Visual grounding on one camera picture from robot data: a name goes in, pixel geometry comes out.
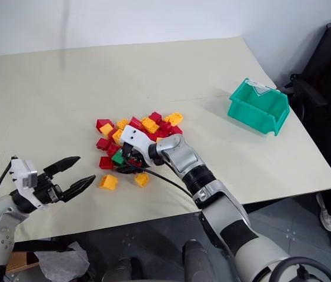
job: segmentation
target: white wall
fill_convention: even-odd
[[[242,35],[281,85],[328,22],[331,0],[0,0],[0,55]]]

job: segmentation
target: white table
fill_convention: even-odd
[[[186,140],[241,203],[331,188],[331,169],[293,112],[276,137],[227,117],[228,98],[246,77],[274,87],[242,38],[0,56],[0,174],[16,154],[38,170],[80,156],[56,176],[63,189],[97,175],[71,202],[35,211],[16,240],[197,211],[177,188],[154,177],[140,188],[132,175],[114,173],[120,178],[115,191],[97,188],[106,173],[95,147],[99,118],[182,113]],[[181,183],[167,167],[153,169]],[[14,189],[9,178],[0,195]]]

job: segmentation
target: red lego brick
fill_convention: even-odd
[[[157,125],[159,125],[159,122],[161,122],[162,117],[159,113],[153,112],[148,116],[150,119],[152,119],[154,122],[156,122]]]
[[[108,154],[109,157],[112,157],[120,148],[121,146],[111,143],[106,153]]]
[[[160,125],[160,130],[166,133],[170,132],[170,129],[172,128],[170,122],[161,121],[159,125]]]
[[[172,126],[172,128],[170,129],[170,133],[171,134],[182,134],[182,130],[178,127],[178,126]]]
[[[148,134],[149,134],[149,132],[143,127],[142,129],[141,129],[141,132],[143,132],[145,135],[147,135],[148,136]]]
[[[113,138],[113,134],[116,133],[117,130],[118,130],[118,128],[113,128],[113,130],[110,131],[109,134],[108,134],[109,141],[111,141],[112,143],[115,143],[114,138]]]
[[[129,122],[129,125],[141,131],[143,131],[144,129],[144,127],[142,126],[142,122],[135,117],[132,117],[132,119]]]
[[[112,127],[114,127],[114,123],[112,123],[110,119],[98,119],[96,122],[97,130],[101,133],[100,127],[106,125],[107,123],[110,124]]]
[[[150,138],[152,141],[156,142],[156,139],[158,138],[156,133],[147,133],[148,138]]]
[[[168,134],[164,131],[158,130],[155,133],[156,138],[164,138],[164,137],[168,137]]]
[[[101,157],[99,166],[101,169],[113,169],[113,161],[110,157]]]
[[[142,166],[142,162],[141,161],[136,161],[134,159],[130,159],[129,163],[132,163],[135,166],[141,167]]]
[[[101,149],[103,151],[106,151],[109,148],[109,145],[111,144],[110,140],[100,138],[99,142],[97,142],[96,147],[97,149]]]

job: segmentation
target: green lego brick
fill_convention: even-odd
[[[117,166],[123,166],[125,164],[125,160],[122,157],[122,149],[119,149],[113,156],[112,161]]]

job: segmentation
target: green plastic bin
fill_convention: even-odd
[[[246,78],[230,97],[228,116],[267,134],[279,134],[289,114],[285,94]]]

